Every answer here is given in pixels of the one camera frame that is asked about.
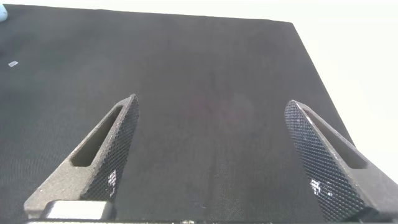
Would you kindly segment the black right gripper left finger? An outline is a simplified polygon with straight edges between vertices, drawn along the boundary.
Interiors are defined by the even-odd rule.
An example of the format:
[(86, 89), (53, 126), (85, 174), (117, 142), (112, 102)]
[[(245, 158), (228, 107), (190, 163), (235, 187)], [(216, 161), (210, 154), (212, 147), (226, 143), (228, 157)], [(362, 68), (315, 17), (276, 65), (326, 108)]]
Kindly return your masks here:
[(135, 94), (116, 103), (24, 202), (39, 218), (51, 202), (113, 203), (139, 120)]

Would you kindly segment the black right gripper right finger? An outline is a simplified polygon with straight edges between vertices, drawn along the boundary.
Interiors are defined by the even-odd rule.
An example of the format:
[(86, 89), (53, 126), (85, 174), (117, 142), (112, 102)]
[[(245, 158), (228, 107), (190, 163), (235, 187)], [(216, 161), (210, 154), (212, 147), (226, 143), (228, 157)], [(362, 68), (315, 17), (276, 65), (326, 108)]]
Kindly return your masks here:
[(284, 118), (327, 222), (397, 221), (397, 184), (354, 144), (299, 101)]

